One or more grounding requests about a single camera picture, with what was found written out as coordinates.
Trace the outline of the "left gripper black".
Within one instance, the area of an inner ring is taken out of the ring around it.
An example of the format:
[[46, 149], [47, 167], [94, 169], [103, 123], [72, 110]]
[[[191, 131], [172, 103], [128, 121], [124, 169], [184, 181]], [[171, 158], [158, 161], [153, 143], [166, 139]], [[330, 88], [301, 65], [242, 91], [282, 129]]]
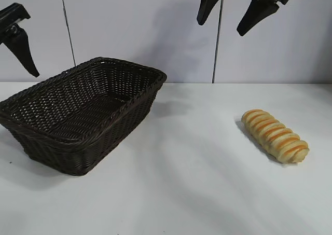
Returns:
[[24, 19], [30, 19], [31, 16], [19, 3], [13, 3], [2, 9], [0, 16], [1, 31], [4, 31], [1, 33], [1, 44], [5, 44], [29, 74], [38, 77], [40, 74], [31, 55], [26, 31], [21, 27], [12, 27]]

